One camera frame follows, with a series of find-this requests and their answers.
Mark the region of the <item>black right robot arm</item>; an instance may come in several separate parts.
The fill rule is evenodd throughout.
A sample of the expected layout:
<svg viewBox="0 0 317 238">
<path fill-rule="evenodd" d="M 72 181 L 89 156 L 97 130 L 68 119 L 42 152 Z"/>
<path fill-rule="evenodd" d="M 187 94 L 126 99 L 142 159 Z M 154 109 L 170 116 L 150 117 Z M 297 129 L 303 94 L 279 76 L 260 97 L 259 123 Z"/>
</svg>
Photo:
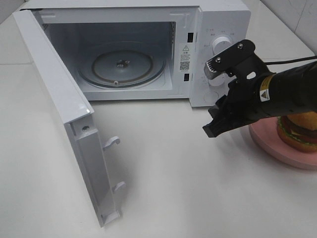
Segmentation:
<svg viewBox="0 0 317 238">
<path fill-rule="evenodd" d="M 316 62 L 246 82 L 236 78 L 228 86 L 209 109 L 212 121 L 203 126 L 209 138 L 261 119 L 317 110 Z"/>
</svg>

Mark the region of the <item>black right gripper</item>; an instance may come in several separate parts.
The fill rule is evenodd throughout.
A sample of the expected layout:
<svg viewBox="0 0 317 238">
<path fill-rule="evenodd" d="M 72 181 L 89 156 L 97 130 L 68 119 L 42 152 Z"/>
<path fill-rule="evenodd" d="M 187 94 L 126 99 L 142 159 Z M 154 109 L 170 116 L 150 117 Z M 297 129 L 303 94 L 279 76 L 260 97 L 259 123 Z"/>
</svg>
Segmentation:
<svg viewBox="0 0 317 238">
<path fill-rule="evenodd" d="M 208 138 L 215 138 L 248 123 L 268 118 L 270 114 L 262 108 L 266 101 L 261 100 L 260 92 L 268 89 L 273 76 L 274 74 L 264 74 L 244 82 L 232 80 L 228 84 L 228 94 L 219 98 L 208 109 L 213 119 L 203 126 Z"/>
</svg>

